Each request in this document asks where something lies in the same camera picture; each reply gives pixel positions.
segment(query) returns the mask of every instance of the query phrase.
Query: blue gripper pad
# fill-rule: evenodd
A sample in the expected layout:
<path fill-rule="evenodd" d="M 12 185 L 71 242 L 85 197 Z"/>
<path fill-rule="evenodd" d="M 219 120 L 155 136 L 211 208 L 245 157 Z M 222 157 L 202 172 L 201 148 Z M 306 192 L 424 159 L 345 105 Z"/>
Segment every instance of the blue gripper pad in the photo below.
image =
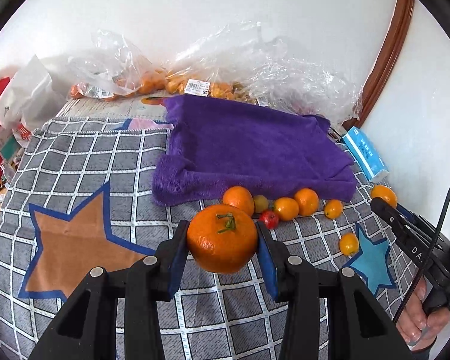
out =
<path fill-rule="evenodd" d="M 185 269 L 185 263 L 187 262 L 187 255 L 187 233 L 185 232 L 185 235 L 178 243 L 176 255 L 170 265 L 170 282 L 168 283 L 168 294 L 170 299 L 173 299 L 173 296 L 179 290 L 183 270 Z"/>
<path fill-rule="evenodd" d="M 413 214 L 404 206 L 397 204 L 397 211 L 402 214 L 410 223 L 414 223 Z"/>
<path fill-rule="evenodd" d="M 278 298 L 278 286 L 277 286 L 277 273 L 275 265 L 272 261 L 272 256 L 268 250 L 265 239 L 260 231 L 258 231 L 258 250 L 257 250 L 258 262 L 260 269 L 262 270 L 263 282 L 267 288 L 268 294 L 276 301 Z"/>

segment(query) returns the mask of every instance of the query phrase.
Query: blue tissue package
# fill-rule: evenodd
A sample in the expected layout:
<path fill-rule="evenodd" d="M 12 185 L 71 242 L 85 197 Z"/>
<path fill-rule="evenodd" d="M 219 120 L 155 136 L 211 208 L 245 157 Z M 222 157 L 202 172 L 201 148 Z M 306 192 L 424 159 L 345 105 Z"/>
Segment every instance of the blue tissue package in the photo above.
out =
<path fill-rule="evenodd" d="M 368 181 L 379 183 L 387 176 L 389 173 L 387 166 L 364 132 L 359 128 L 352 127 L 342 139 L 362 168 Z"/>

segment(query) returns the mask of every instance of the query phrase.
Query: tangerine stem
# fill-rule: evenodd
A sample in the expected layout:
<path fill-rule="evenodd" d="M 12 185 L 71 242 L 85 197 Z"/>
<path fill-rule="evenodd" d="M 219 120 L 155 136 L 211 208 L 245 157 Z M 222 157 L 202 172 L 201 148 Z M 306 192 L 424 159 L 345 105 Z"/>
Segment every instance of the tangerine stem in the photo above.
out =
<path fill-rule="evenodd" d="M 235 218 L 231 212 L 227 212 L 226 214 L 217 214 L 216 218 L 217 219 L 228 218 L 227 222 L 225 223 L 225 228 L 217 231 L 218 234 L 224 233 L 228 230 L 236 230 Z"/>

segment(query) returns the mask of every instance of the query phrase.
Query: barcode sticker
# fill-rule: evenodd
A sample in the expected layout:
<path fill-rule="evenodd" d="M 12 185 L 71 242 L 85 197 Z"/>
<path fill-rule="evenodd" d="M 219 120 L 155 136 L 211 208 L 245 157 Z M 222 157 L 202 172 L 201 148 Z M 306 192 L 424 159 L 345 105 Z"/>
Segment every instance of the barcode sticker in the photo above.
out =
<path fill-rule="evenodd" d="M 200 81 L 198 79 L 189 79 L 187 86 L 185 87 L 185 93 L 197 96 L 208 96 L 208 90 L 210 83 L 207 81 Z"/>
<path fill-rule="evenodd" d="M 113 93 L 109 91 L 104 91 L 102 88 L 97 88 L 97 93 L 99 99 L 107 99 L 108 97 L 113 96 Z"/>
<path fill-rule="evenodd" d="M 270 105 L 266 96 L 258 96 L 257 102 L 260 107 L 268 107 Z"/>

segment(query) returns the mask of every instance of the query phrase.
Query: clear plastic bag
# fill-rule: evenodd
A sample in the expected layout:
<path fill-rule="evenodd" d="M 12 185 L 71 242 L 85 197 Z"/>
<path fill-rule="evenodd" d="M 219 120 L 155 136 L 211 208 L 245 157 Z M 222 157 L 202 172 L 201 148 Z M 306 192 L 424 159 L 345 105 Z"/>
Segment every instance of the clear plastic bag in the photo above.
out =
<path fill-rule="evenodd" d="M 78 78 L 69 97 L 109 101 L 165 88 L 165 71 L 154 67 L 123 35 L 99 30 L 92 34 L 92 41 L 93 52 L 68 59 L 69 69 Z"/>
<path fill-rule="evenodd" d="M 358 117 L 361 88 L 302 55 L 306 50 L 286 38 L 264 42 L 260 22 L 231 24 L 179 53 L 169 64 L 166 89 L 183 93 L 188 79 L 202 80 L 211 83 L 212 97 L 323 115 L 332 123 Z"/>

